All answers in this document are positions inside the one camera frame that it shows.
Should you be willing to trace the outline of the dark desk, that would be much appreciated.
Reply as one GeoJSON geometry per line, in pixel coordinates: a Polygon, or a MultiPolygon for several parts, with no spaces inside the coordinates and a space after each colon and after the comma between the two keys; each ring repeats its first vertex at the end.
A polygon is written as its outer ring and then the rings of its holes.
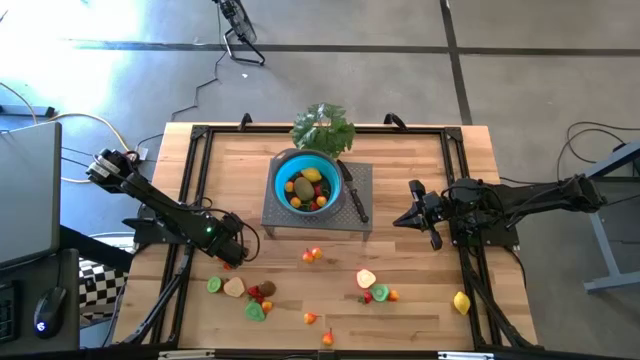
{"type": "Polygon", "coordinates": [[[0,271],[0,283],[11,280],[19,283],[21,310],[19,337],[12,342],[0,344],[0,358],[75,351],[79,348],[78,270],[78,252],[70,249],[0,271]],[[56,286],[67,290],[63,323],[54,337],[40,339],[33,328],[36,303],[45,291],[56,286]]]}

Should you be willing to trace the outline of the grey perforated metal shelf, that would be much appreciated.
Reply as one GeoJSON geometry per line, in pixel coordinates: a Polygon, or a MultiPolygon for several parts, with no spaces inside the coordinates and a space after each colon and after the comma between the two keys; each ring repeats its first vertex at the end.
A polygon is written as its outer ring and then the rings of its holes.
{"type": "Polygon", "coordinates": [[[373,165],[369,163],[346,162],[347,169],[353,176],[353,186],[357,190],[364,212],[369,221],[361,221],[359,213],[349,189],[344,188],[343,198],[338,200],[339,210],[328,217],[318,215],[299,215],[287,210],[277,199],[274,192],[274,166],[269,166],[265,200],[262,211],[261,225],[274,238],[276,227],[336,230],[362,233],[366,241],[373,231],[373,165]]]}

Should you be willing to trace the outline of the brown whole toy kiwi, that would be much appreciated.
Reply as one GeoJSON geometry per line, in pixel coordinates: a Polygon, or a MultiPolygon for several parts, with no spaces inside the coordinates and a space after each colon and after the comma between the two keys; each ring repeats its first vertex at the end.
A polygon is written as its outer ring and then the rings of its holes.
{"type": "Polygon", "coordinates": [[[315,196],[313,184],[303,176],[294,181],[294,192],[301,201],[312,200],[315,196]]]}

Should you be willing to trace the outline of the black keyboard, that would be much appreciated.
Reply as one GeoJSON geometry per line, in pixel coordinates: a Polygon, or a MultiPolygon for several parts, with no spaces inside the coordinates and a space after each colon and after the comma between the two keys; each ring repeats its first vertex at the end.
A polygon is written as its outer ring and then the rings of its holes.
{"type": "Polygon", "coordinates": [[[20,333],[20,286],[15,280],[0,283],[0,344],[12,342],[20,333]]]}

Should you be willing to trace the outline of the grey metal stand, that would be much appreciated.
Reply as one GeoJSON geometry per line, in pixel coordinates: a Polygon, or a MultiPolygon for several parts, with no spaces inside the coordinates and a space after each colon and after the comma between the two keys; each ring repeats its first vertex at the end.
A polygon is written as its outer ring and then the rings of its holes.
{"type": "MultiPolygon", "coordinates": [[[[622,145],[607,159],[599,161],[584,171],[588,178],[602,177],[640,157],[640,140],[622,145]]],[[[604,225],[598,213],[590,214],[589,219],[608,270],[606,277],[596,278],[584,283],[587,293],[599,290],[619,288],[640,284],[640,271],[621,273],[610,247],[604,225]]]]}

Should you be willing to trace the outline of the black computer mouse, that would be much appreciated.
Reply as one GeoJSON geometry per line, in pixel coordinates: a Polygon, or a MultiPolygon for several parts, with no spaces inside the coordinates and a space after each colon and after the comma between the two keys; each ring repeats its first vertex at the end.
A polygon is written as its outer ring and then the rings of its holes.
{"type": "Polygon", "coordinates": [[[52,338],[61,329],[66,295],[65,288],[56,286],[38,299],[33,314],[34,333],[38,338],[52,338]]]}

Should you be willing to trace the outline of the blue collapsible colander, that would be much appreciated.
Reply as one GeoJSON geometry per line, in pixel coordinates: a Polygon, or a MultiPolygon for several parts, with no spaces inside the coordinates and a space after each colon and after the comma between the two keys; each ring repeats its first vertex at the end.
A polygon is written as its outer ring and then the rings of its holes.
{"type": "Polygon", "coordinates": [[[272,158],[270,166],[270,191],[286,211],[300,216],[330,218],[343,208],[346,202],[344,178],[338,164],[331,157],[314,150],[290,148],[272,158]],[[307,168],[317,169],[331,189],[326,205],[316,211],[296,209],[286,196],[285,183],[307,168]]]}

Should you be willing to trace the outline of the silver aluminium extrusion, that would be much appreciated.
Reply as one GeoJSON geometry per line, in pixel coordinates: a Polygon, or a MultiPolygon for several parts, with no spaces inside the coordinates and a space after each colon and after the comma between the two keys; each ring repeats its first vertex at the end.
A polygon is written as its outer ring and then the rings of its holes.
{"type": "Polygon", "coordinates": [[[493,353],[440,351],[438,360],[495,360],[493,353]]]}
{"type": "Polygon", "coordinates": [[[157,360],[212,360],[215,352],[210,350],[173,350],[162,351],[157,360]]]}

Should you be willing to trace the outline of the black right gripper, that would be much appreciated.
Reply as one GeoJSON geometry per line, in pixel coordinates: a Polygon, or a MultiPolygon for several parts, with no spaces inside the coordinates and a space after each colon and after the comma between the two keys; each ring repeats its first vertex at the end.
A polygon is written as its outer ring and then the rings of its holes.
{"type": "Polygon", "coordinates": [[[447,205],[436,191],[427,192],[419,180],[411,180],[409,188],[414,202],[407,212],[393,221],[393,226],[428,231],[432,248],[440,250],[443,241],[435,225],[448,218],[447,205]]]}

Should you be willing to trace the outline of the black floor fan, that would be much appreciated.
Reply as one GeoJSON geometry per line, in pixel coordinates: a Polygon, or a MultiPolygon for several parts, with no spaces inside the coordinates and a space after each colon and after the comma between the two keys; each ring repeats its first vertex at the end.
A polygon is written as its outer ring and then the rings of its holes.
{"type": "Polygon", "coordinates": [[[257,35],[255,33],[255,29],[250,20],[249,15],[244,8],[241,0],[212,0],[220,13],[224,16],[224,18],[228,21],[230,25],[230,29],[227,30],[223,35],[224,45],[226,47],[226,52],[229,57],[236,61],[247,64],[253,64],[258,66],[263,66],[265,64],[265,57],[263,54],[254,46],[254,43],[257,41],[257,35]],[[239,42],[243,45],[246,45],[251,51],[253,51],[257,56],[258,60],[241,58],[237,57],[234,54],[234,51],[231,48],[229,37],[234,34],[235,37],[239,40],[239,42]]]}

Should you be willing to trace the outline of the green plant in white pot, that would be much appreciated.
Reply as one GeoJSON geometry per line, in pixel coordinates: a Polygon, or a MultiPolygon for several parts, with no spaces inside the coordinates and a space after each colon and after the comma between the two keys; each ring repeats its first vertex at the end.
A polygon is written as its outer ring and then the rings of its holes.
{"type": "Polygon", "coordinates": [[[314,150],[337,159],[352,149],[356,129],[346,119],[342,106],[319,103],[297,114],[290,133],[297,149],[314,150]]]}

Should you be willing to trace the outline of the black white checkered board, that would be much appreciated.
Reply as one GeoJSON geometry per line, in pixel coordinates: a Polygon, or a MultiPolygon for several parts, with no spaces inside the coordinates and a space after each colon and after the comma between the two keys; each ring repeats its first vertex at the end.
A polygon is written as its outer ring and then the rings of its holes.
{"type": "Polygon", "coordinates": [[[111,317],[118,296],[127,280],[127,272],[80,259],[79,308],[81,322],[89,324],[111,317]]]}

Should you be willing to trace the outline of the black kitchen knife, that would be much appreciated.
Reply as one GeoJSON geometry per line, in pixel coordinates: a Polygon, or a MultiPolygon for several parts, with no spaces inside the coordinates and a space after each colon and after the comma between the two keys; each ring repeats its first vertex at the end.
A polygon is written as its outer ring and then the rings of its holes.
{"type": "Polygon", "coordinates": [[[347,186],[347,188],[349,189],[349,193],[351,195],[352,201],[354,203],[354,206],[356,208],[356,211],[359,215],[359,218],[361,220],[362,223],[368,223],[369,222],[369,216],[366,214],[363,203],[360,199],[360,197],[358,196],[357,193],[357,188],[355,187],[354,183],[353,183],[353,176],[351,174],[351,172],[348,170],[348,168],[346,167],[346,165],[341,161],[341,160],[337,160],[336,161],[337,165],[339,166],[342,175],[343,175],[343,179],[344,179],[344,183],[347,186]]]}

